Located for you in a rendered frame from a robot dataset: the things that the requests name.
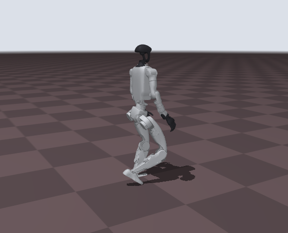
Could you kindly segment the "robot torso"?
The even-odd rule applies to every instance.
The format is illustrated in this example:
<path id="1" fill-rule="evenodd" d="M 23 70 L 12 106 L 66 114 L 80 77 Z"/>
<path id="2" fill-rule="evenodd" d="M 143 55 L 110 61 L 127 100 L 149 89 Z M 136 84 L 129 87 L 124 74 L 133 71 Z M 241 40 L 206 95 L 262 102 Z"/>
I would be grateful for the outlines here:
<path id="1" fill-rule="evenodd" d="M 151 68 L 147 66 L 133 67 L 132 69 L 132 92 L 135 100 L 140 100 L 137 102 L 136 106 L 131 109 L 130 117 L 133 121 L 139 122 L 139 117 L 144 115 L 147 116 L 148 112 L 145 110 L 147 103 L 144 100 L 150 100 L 150 87 L 149 78 L 146 76 L 146 68 Z"/>

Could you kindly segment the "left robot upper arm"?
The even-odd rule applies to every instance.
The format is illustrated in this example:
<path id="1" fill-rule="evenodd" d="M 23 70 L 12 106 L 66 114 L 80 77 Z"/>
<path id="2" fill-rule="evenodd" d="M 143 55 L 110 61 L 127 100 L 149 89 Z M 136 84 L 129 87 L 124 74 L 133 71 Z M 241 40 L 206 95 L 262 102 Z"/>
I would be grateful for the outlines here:
<path id="1" fill-rule="evenodd" d="M 132 92 L 132 69 L 130 69 L 129 74 L 130 74 L 130 93 L 133 95 L 133 92 Z"/>

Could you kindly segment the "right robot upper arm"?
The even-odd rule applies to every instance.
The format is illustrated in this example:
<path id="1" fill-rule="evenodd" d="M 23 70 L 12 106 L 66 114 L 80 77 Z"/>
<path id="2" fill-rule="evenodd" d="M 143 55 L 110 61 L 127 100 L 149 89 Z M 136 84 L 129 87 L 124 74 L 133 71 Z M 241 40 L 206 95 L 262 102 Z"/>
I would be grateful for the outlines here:
<path id="1" fill-rule="evenodd" d="M 146 76 L 149 78 L 150 98 L 156 99 L 157 70 L 154 68 L 146 68 Z"/>

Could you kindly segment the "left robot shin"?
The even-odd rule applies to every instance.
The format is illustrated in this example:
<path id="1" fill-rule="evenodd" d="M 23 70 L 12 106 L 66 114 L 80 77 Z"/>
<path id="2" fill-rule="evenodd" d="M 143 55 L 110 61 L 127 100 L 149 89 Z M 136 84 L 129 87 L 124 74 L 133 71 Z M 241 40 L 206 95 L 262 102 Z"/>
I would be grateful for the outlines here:
<path id="1" fill-rule="evenodd" d="M 150 147 L 149 147 L 149 149 L 150 149 Z M 142 151 L 139 149 L 139 147 L 137 148 L 135 159 L 134 159 L 134 163 L 135 163 L 134 168 L 136 166 L 138 166 L 139 164 L 141 164 L 145 158 L 147 158 L 149 149 L 147 151 Z M 137 173 L 137 175 L 138 175 L 138 173 Z"/>

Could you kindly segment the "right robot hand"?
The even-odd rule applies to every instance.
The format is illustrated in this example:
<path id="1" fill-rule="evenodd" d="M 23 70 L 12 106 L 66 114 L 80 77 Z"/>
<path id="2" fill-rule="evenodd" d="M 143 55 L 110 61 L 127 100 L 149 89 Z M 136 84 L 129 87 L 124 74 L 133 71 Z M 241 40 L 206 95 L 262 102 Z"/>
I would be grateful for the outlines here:
<path id="1" fill-rule="evenodd" d="M 165 117 L 164 114 L 161 114 L 161 117 L 167 121 L 167 123 L 170 125 L 171 131 L 172 132 L 175 129 L 176 123 L 174 122 L 174 119 L 167 114 Z"/>

